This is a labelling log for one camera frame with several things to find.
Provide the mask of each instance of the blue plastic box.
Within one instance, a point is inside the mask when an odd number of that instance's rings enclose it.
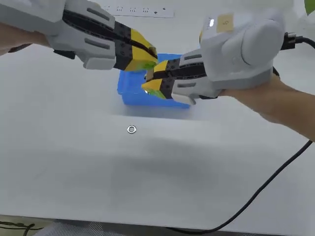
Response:
[[[180,58],[178,54],[158,54],[159,62]],[[122,96],[126,105],[134,106],[161,106],[189,108],[190,105],[175,102],[173,99],[161,99],[144,92],[141,85],[145,82],[146,70],[138,72],[121,71],[118,80],[117,92]]]

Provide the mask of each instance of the power outlet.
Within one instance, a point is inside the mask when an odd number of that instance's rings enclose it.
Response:
[[[105,10],[105,11],[110,11],[110,5],[105,5],[104,7],[103,7],[103,9]]]
[[[168,7],[103,5],[102,8],[113,16],[174,18],[174,10]]]
[[[117,6],[117,7],[116,7],[116,12],[117,12],[118,14],[122,13],[123,10],[124,10],[124,7],[123,7],[123,6]]]

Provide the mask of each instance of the white table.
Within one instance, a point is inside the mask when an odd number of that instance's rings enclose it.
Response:
[[[120,21],[160,52],[183,53],[197,47],[207,8],[219,7],[180,2],[173,20]],[[315,93],[312,53],[282,52],[275,66],[286,83]],[[189,110],[126,107],[118,71],[87,71],[45,48],[0,65],[0,214],[212,228],[306,142],[231,98]],[[225,230],[314,235],[314,156],[311,147]]]

